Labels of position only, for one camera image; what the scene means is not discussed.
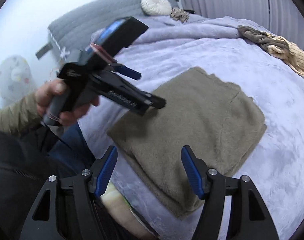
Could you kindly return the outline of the person's left hand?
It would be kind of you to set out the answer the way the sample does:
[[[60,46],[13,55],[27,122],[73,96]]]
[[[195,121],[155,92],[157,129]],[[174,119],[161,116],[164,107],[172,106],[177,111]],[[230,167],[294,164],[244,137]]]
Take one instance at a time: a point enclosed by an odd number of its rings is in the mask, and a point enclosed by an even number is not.
[[[66,84],[61,79],[55,79],[43,84],[34,94],[36,100],[36,108],[40,116],[44,116],[47,112],[49,104],[54,96],[64,93],[67,89]],[[83,117],[91,106],[97,107],[99,105],[99,97],[94,98],[90,103],[76,108],[72,112],[62,112],[59,117],[59,122],[63,126],[71,126]]]

